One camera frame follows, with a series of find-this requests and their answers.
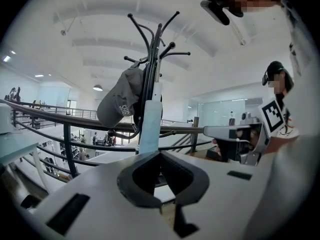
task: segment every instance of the white pole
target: white pole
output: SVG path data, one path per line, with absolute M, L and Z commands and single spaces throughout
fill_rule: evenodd
M 53 144 L 53 152 L 61 155 L 60 142 L 53 140 L 53 141 L 52 141 L 52 144 Z M 56 161 L 56 165 L 57 165 L 57 166 L 59 166 L 59 167 L 61 167 L 61 168 L 65 168 L 64 162 L 62 161 L 61 158 L 59 158 L 59 157 L 54 157 L 53 160 Z
M 45 173 L 42 169 L 42 166 L 41 166 L 41 163 L 40 163 L 40 160 L 39 160 L 39 156 L 38 156 L 38 150 L 37 150 L 37 147 L 34 148 L 33 152 L 32 152 L 32 156 L 33 156 L 33 160 L 34 160 L 34 164 L 35 164 L 35 167 L 36 167 L 36 170 L 38 171 L 38 174 L 40 176 L 40 179 L 46 189 L 46 191 L 51 194 L 53 193 L 53 190 L 51 189 L 51 187 L 49 186 L 49 183 L 45 177 Z

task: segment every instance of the ceiling light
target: ceiling light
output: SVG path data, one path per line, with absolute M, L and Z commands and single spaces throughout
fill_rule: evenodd
M 4 62 L 8 62 L 11 59 L 10 56 L 5 56 L 5 58 L 3 59 Z
M 96 84 L 94 87 L 93 87 L 94 90 L 96 91 L 99 91 L 99 92 L 102 92 L 103 89 L 102 89 L 102 86 L 100 84 Z

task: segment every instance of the railing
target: railing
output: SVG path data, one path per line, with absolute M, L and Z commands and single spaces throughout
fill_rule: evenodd
M 27 108 L 33 108 L 40 111 L 45 111 L 48 113 L 53 113 L 58 115 L 66 115 L 66 116 L 91 119 L 91 120 L 98 119 L 96 110 L 70 108 L 70 107 L 53 106 L 53 105 L 45 105 L 45 104 L 34 104 L 34 103 L 27 103 L 27 102 L 16 102 L 16 101 L 10 101 L 10 102 L 17 105 L 25 106 Z M 12 117 L 15 117 L 15 119 L 18 119 L 18 121 L 20 121 L 21 123 L 27 124 L 37 130 L 48 127 L 48 126 L 57 126 L 60 124 L 57 122 L 52 122 L 50 120 L 45 120 L 45 119 L 41 120 L 40 117 L 26 115 L 15 109 L 12 110 Z M 134 122 L 133 116 L 124 117 L 120 122 L 132 124 Z M 166 119 L 161 120 L 161 126 L 170 126 L 172 123 L 183 123 L 183 122 L 166 120 Z
M 92 149 L 92 150 L 100 150 L 100 151 L 136 152 L 136 148 L 134 148 L 134 147 L 99 146 L 99 145 L 91 145 L 91 144 L 86 144 L 86 143 L 82 143 L 82 142 L 71 141 L 71 126 L 85 128 L 85 129 L 101 130 L 101 131 L 110 130 L 109 128 L 106 128 L 103 125 L 101 125 L 101 123 L 98 120 L 88 119 L 88 118 L 84 118 L 84 117 L 70 116 L 70 115 L 66 115 L 64 113 L 61 114 L 61 113 L 55 113 L 55 112 L 48 112 L 45 110 L 28 107 L 29 106 L 28 104 L 27 104 L 27 106 L 25 106 L 25 104 L 17 104 L 15 102 L 10 102 L 10 101 L 6 101 L 6 100 L 2 100 L 2 99 L 0 99 L 0 102 L 9 105 L 13 109 L 12 124 L 14 126 L 17 126 L 17 125 L 22 126 L 24 129 L 27 129 L 31 132 L 34 132 L 34 133 L 41 135 L 45 138 L 48 138 L 50 140 L 64 144 L 65 156 L 62 154 L 58 154 L 56 152 L 53 152 L 51 150 L 48 150 L 40 145 L 38 145 L 37 148 L 47 154 L 50 154 L 50 155 L 56 157 L 56 158 L 66 160 L 68 167 L 69 167 L 69 170 L 62 168 L 62 167 L 59 167 L 56 164 L 50 163 L 50 162 L 42 160 L 42 159 L 40 160 L 40 162 L 44 163 L 52 168 L 55 168 L 58 171 L 70 174 L 71 178 L 75 178 L 76 176 L 79 175 L 79 172 L 77 171 L 75 164 L 91 166 L 91 167 L 101 165 L 101 163 L 84 161 L 84 160 L 79 160 L 79 159 L 74 158 L 73 153 L 72 153 L 72 146 L 82 147 L 82 148 Z M 39 119 L 42 119 L 45 121 L 49 121 L 49 122 L 52 122 L 53 124 L 62 124 L 63 125 L 63 138 L 48 135 L 48 134 L 43 133 L 43 132 L 39 131 L 38 129 L 32 127 L 32 125 L 27 125 L 27 124 L 19 121 L 17 119 L 16 112 L 23 113 L 27 117 L 39 118 Z M 125 133 L 133 133 L 134 132 L 134 129 L 133 129 L 133 126 L 131 123 L 123 123 L 123 122 L 120 122 L 114 128 L 114 130 L 119 131 L 119 132 L 125 132 Z M 181 139 L 179 139 L 178 141 L 176 141 L 176 143 L 174 143 L 172 146 L 163 146 L 163 147 L 160 147 L 159 150 L 161 150 L 161 151 L 169 151 L 169 150 L 180 151 L 181 149 L 184 149 L 184 148 L 192 148 L 193 149 L 196 146 L 210 143 L 210 141 L 203 142 L 203 143 L 197 143 L 196 141 L 194 141 L 194 140 L 196 140 L 196 138 L 194 138 L 193 136 L 198 135 L 199 133 L 202 133 L 202 130 L 203 130 L 202 128 L 195 127 L 195 125 L 193 127 L 162 126 L 160 129 L 161 134 L 168 134 L 168 133 L 172 133 L 173 131 L 175 131 L 175 134 L 183 134 L 184 136 Z M 29 162 L 33 166 L 36 166 L 34 163 L 32 163 L 29 160 L 27 160 L 27 162 Z M 57 180 L 64 181 L 64 182 L 66 181 L 65 179 L 58 178 L 56 175 L 49 173 L 47 171 L 44 171 L 43 173 L 45 173 L 49 176 L 52 176 L 53 178 L 55 178 Z

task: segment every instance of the railing post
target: railing post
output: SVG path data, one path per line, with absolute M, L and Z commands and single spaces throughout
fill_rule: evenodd
M 64 146 L 65 146 L 65 155 L 66 160 L 69 165 L 69 169 L 71 172 L 72 178 L 75 178 L 77 173 L 77 168 L 75 166 L 75 163 L 72 161 L 73 155 L 72 155 L 72 147 L 70 144 L 70 124 L 63 124 L 63 139 L 64 139 Z
M 193 126 L 192 127 L 198 127 L 199 125 L 199 117 L 195 116 L 193 120 Z M 191 153 L 196 152 L 196 147 L 197 147 L 197 141 L 198 141 L 198 133 L 194 133 L 191 135 Z
M 55 108 L 55 113 L 57 114 L 57 108 Z M 56 126 L 57 126 L 57 123 L 54 122 L 54 127 L 56 127 Z
M 44 170 L 42 169 L 42 166 L 41 166 L 41 163 L 40 163 L 40 160 L 39 160 L 39 156 L 38 156 L 37 147 L 34 148 L 34 150 L 32 152 L 32 157 L 33 157 L 33 160 L 34 160 L 35 168 L 38 171 L 39 177 L 40 177 L 40 179 L 41 179 L 46 191 L 48 191 L 49 194 L 53 193 L 53 190 L 51 189 L 51 187 L 50 187 L 50 185 L 49 185 L 49 183 L 48 183 L 48 181 L 46 179 Z
M 16 127 L 16 110 L 13 110 L 13 116 L 12 116 L 12 122 L 13 122 L 13 126 Z
M 32 119 L 31 119 L 31 128 L 35 128 L 35 117 L 32 116 Z

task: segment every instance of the person in background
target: person in background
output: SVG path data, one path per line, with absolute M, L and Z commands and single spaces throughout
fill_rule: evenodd
M 79 148 L 79 160 L 86 160 L 86 153 L 82 147 Z
M 20 102 L 21 98 L 20 98 L 20 87 L 18 86 L 18 91 L 16 92 L 16 95 L 14 95 L 14 99 L 16 102 Z
M 96 141 L 97 141 L 97 133 L 95 132 L 92 138 L 92 145 L 96 145 Z
M 234 112 L 231 111 L 230 117 L 229 117 L 229 126 L 234 126 L 235 124 L 236 124 L 235 115 L 234 115 Z
M 86 140 L 84 134 L 81 134 L 80 142 L 81 142 L 81 143 L 87 143 L 87 140 Z
M 16 88 L 13 87 L 13 88 L 11 89 L 10 93 L 9 93 L 9 100 L 10 100 L 10 101 L 14 101 L 14 102 L 16 101 L 16 100 L 15 100 L 15 92 L 16 92 Z

